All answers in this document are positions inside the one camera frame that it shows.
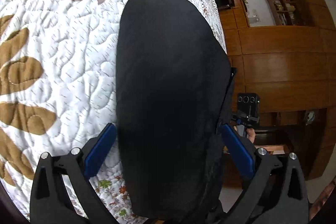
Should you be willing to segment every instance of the silver bolt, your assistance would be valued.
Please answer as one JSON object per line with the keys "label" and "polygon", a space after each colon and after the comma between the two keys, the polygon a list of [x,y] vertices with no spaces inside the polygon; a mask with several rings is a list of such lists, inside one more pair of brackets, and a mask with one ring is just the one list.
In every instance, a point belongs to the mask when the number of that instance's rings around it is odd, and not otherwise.
{"label": "silver bolt", "polygon": [[289,157],[292,159],[292,160],[295,160],[297,158],[296,154],[295,153],[289,153]]}
{"label": "silver bolt", "polygon": [[263,156],[267,154],[267,150],[261,147],[261,148],[258,148],[258,153]]}
{"label": "silver bolt", "polygon": [[43,153],[41,154],[41,158],[42,158],[42,159],[46,159],[48,156],[49,156],[49,153],[48,153],[48,152],[43,152]]}
{"label": "silver bolt", "polygon": [[81,150],[79,147],[74,147],[73,149],[71,149],[71,154],[78,155],[80,151]]}

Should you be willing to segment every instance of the bed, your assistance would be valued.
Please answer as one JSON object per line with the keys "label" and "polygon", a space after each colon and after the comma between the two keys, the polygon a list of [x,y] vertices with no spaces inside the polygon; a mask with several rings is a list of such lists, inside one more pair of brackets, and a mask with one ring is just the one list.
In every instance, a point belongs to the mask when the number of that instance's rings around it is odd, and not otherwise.
{"label": "bed", "polygon": [[[116,45],[127,1],[0,0],[0,181],[28,220],[41,153],[68,153],[116,122]],[[189,1],[226,50],[215,1]],[[90,183],[119,223],[145,221],[132,213],[117,143]]]}

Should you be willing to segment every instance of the black fabric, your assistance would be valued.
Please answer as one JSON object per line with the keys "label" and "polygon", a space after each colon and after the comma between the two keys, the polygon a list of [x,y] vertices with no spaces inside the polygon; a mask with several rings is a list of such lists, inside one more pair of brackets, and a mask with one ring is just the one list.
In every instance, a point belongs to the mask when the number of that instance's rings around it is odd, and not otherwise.
{"label": "black fabric", "polygon": [[11,198],[8,196],[5,188],[0,182],[0,215],[5,223],[11,224],[29,224],[29,221],[15,206]]}
{"label": "black fabric", "polygon": [[226,53],[191,2],[128,1],[116,111],[135,214],[191,220],[199,206],[207,211],[217,203],[223,144],[216,123],[230,75]]}

